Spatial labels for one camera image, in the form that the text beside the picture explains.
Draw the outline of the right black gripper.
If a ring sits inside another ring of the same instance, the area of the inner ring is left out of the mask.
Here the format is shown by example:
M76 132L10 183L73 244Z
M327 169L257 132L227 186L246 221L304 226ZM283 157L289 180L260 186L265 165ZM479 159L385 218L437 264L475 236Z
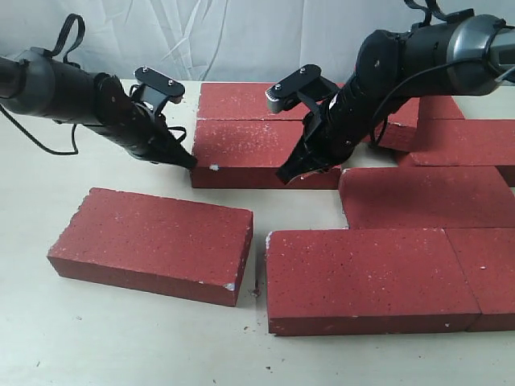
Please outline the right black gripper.
M377 98L353 86L344 86L322 104L315 124L278 168L276 176L285 185L313 173L326 173L345 162L373 127Z

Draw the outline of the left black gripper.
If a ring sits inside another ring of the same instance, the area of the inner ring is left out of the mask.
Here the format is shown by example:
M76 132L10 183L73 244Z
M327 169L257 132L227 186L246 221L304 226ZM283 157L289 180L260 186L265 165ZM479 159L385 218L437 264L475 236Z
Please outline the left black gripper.
M99 124L94 131L122 147L132 157L151 163L166 163L194 169L197 158L186 151L172 134L163 111L157 118L130 99L117 76L99 73L95 77L94 114Z

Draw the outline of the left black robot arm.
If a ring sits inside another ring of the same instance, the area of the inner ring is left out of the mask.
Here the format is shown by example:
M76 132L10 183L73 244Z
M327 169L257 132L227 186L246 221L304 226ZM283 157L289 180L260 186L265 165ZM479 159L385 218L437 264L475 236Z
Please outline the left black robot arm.
M197 160L175 137L162 111L178 104L184 86L146 66L135 71L137 84L124 91L117 76L86 72L58 62L48 50L33 47L1 59L1 106L19 115L82 125L151 163L196 167Z

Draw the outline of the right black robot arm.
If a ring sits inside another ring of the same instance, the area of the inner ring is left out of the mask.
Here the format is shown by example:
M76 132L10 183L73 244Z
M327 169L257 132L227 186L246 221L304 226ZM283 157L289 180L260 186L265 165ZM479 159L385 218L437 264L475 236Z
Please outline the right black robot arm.
M489 14L413 27L376 30L362 43L352 75L338 86L305 64L266 90L268 109L308 108L303 132L276 175L301 175L346 162L369 138L378 144L388 117L417 97L482 97L514 82L514 28Z

